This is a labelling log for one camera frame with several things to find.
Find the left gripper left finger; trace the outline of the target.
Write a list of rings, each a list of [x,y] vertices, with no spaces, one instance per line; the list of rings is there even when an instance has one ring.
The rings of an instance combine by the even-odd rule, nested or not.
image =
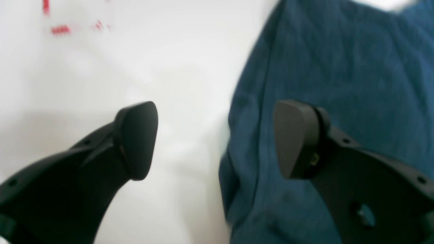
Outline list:
[[[28,165],[1,184],[1,237],[10,244],[92,244],[118,190],[151,167],[158,111],[149,101],[68,150]]]

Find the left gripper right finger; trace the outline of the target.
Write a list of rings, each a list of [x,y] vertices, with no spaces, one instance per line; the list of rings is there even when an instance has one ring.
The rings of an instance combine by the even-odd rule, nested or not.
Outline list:
[[[313,184],[342,243],[433,243],[434,185],[428,176],[364,149],[331,126],[320,107],[279,100],[273,128],[281,175]]]

